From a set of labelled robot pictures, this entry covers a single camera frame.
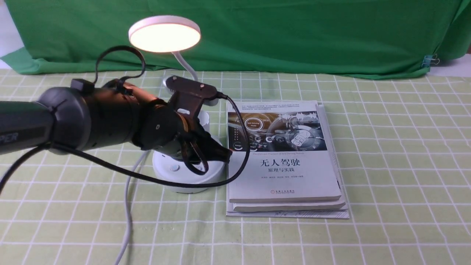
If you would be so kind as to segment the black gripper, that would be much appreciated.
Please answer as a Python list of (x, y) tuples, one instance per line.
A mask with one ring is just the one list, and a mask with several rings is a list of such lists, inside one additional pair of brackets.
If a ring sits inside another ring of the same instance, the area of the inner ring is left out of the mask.
[(187, 116), (160, 98), (138, 99), (138, 126), (132, 143), (143, 151), (158, 151), (175, 160), (228, 163), (232, 151), (201, 126), (198, 116)]

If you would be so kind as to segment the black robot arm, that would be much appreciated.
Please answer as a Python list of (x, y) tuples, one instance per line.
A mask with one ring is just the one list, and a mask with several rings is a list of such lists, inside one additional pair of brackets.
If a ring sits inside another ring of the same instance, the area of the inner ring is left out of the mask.
[(96, 88), (74, 79), (72, 87), (49, 88), (37, 101), (2, 101), (1, 154), (49, 142), (80, 151), (131, 143), (193, 164), (230, 160), (231, 150), (213, 139), (196, 117), (176, 112), (129, 83), (120, 92), (117, 82)]

